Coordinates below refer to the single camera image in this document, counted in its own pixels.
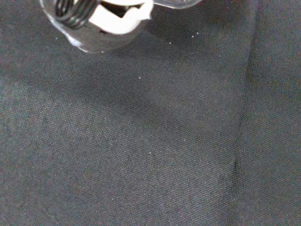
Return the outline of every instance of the black metal spring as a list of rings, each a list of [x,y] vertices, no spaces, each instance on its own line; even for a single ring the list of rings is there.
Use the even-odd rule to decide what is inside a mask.
[[[79,29],[88,23],[100,0],[56,0],[56,20],[71,29]]]

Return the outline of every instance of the black fabric surface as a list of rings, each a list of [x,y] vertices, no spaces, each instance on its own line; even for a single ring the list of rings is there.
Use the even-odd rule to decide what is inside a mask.
[[[300,224],[299,1],[155,7],[99,55],[0,9],[0,225]]]

